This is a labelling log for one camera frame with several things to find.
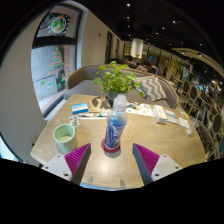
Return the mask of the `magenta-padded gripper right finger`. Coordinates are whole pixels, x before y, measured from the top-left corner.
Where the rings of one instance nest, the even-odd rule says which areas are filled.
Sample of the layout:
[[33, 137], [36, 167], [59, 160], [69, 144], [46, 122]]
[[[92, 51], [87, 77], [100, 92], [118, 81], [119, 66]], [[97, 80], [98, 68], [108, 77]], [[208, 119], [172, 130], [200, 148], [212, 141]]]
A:
[[167, 154], [158, 155], [136, 143], [133, 144], [133, 155], [145, 185], [182, 169]]

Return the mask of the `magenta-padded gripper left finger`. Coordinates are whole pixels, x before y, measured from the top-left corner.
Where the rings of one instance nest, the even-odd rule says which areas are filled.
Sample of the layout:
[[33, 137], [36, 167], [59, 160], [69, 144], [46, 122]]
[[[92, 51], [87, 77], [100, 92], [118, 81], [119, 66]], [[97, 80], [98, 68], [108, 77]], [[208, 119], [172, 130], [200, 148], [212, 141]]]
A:
[[90, 155], [91, 144], [88, 143], [66, 155], [56, 155], [42, 169], [79, 185]]

